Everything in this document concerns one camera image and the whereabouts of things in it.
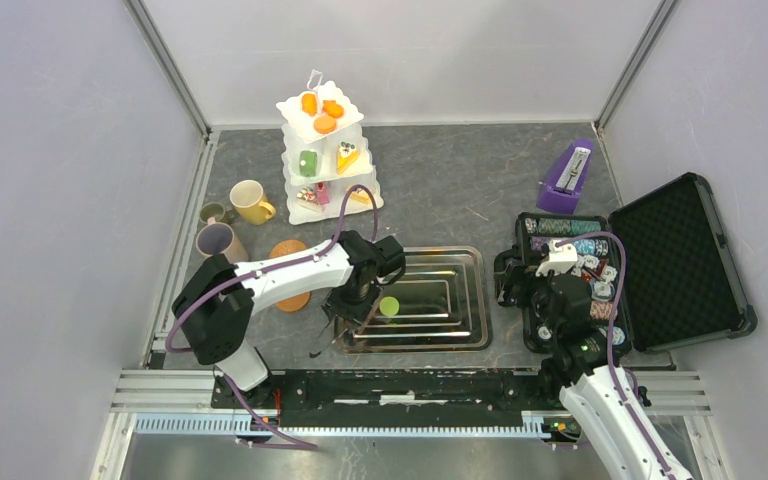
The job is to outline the yellow layered cake slice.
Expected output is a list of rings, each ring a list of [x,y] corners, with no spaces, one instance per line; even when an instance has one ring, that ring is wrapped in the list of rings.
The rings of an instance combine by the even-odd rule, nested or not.
[[[348,194],[349,200],[355,203],[365,206],[373,206],[379,204],[375,193],[365,185],[358,184],[351,186],[346,190],[346,193]]]

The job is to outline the pink cake slice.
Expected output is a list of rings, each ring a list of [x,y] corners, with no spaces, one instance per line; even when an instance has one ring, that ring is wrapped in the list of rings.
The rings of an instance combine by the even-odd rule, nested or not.
[[[327,182],[318,182],[315,184],[315,196],[321,206],[330,203],[330,195]]]

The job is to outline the strawberry triangle cake slice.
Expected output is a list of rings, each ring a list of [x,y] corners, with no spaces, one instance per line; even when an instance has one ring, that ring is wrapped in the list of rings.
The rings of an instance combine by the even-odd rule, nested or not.
[[[310,187],[303,187],[296,194],[296,204],[307,210],[322,213],[323,205],[319,202],[316,192]]]

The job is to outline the yellow kiwi topped cake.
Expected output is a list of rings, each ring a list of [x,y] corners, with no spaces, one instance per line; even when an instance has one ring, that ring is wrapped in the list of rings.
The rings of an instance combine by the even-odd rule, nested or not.
[[[337,174],[343,175],[359,158],[357,146],[348,141],[341,141],[337,147]]]

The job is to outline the green swiss roll cake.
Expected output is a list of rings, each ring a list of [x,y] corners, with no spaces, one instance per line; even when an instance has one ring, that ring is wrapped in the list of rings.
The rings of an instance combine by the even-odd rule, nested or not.
[[[318,174],[319,154],[315,150],[302,150],[298,156],[299,174],[312,178]]]

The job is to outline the round orange biscuit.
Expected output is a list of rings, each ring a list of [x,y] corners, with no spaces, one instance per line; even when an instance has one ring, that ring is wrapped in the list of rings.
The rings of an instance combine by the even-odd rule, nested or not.
[[[328,114],[319,115],[313,120],[313,128],[319,134],[333,132],[337,128],[337,124],[337,119]]]

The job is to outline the orange fish cookie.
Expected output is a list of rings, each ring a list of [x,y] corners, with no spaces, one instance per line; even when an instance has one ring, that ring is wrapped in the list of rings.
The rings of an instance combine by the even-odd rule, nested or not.
[[[341,118],[345,114],[344,107],[340,105],[336,100],[327,99],[322,102],[323,112],[335,119]]]

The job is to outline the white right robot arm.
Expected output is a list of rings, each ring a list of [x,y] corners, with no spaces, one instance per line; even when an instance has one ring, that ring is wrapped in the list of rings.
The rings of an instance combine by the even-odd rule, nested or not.
[[[518,306],[549,332],[537,392],[551,408],[564,407],[581,426],[614,479],[690,479],[649,420],[613,345],[613,325],[593,323],[592,289],[571,274],[575,262],[557,252],[539,265],[516,248],[496,256],[497,301]]]

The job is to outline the green round macaron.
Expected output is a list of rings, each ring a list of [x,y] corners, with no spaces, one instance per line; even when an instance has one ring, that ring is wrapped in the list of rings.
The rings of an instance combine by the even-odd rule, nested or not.
[[[400,302],[393,296],[385,296],[380,300],[378,310],[383,316],[394,317],[400,312]]]

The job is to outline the stainless steel serving tray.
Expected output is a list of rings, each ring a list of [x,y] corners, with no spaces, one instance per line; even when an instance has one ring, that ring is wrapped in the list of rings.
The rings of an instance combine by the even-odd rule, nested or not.
[[[407,247],[402,277],[385,281],[382,299],[398,311],[381,311],[364,324],[339,319],[337,344],[350,354],[477,351],[492,340],[484,263],[472,246]]]

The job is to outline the round wooden coaster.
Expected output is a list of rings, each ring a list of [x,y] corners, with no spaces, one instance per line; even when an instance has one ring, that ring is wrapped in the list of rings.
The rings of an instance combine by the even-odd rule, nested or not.
[[[294,295],[275,303],[275,307],[283,312],[292,313],[303,309],[310,301],[311,293],[305,292]]]

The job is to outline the black poker chip case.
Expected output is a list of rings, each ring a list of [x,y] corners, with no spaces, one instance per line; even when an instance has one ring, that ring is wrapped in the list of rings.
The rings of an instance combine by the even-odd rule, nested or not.
[[[602,230],[574,237],[539,234],[541,218],[599,221]],[[571,274],[590,284],[594,324],[614,326],[614,348],[655,353],[752,333],[757,314],[744,291],[713,192],[686,173],[608,217],[522,212],[511,248],[539,265],[541,246],[570,239]],[[610,312],[617,317],[611,321]],[[548,353],[548,338],[526,338]]]

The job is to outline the white three-tier dessert stand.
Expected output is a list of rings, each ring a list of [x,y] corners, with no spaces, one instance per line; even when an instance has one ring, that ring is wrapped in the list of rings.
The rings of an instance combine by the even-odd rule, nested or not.
[[[325,114],[322,102],[327,99],[336,100],[344,107],[345,114],[337,119],[337,128],[328,134],[319,134],[313,128],[313,120],[300,107],[300,97],[305,92],[313,92],[318,98],[318,115]],[[286,206],[288,221],[292,225],[319,222],[337,218],[340,215],[351,215],[382,208],[384,200],[380,193],[380,183],[377,180],[376,168],[373,164],[368,139],[363,134],[361,121],[364,115],[351,99],[332,80],[326,80],[324,74],[316,69],[311,71],[304,89],[286,100],[276,104],[284,123],[281,126],[284,151],[281,154],[284,188],[287,195]],[[341,141],[348,141],[357,146],[359,158],[343,175],[337,174],[337,147]],[[315,150],[319,154],[318,174],[305,178],[299,174],[298,156],[302,150]],[[315,191],[315,184],[327,182],[330,203],[323,206],[322,213],[316,213],[296,204],[296,194],[303,187]],[[365,185],[372,190],[378,205],[365,206],[349,200],[346,190],[354,185]]]

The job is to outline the small green cup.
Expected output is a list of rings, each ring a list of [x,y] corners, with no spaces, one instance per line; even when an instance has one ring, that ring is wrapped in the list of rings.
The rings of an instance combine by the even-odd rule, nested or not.
[[[199,221],[205,225],[232,223],[233,210],[220,202],[205,203],[198,214]]]

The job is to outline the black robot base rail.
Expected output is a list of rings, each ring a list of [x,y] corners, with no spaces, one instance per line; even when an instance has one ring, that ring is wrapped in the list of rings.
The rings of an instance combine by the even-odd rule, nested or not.
[[[559,411],[538,376],[517,369],[284,370],[245,394],[281,427],[514,427]]]

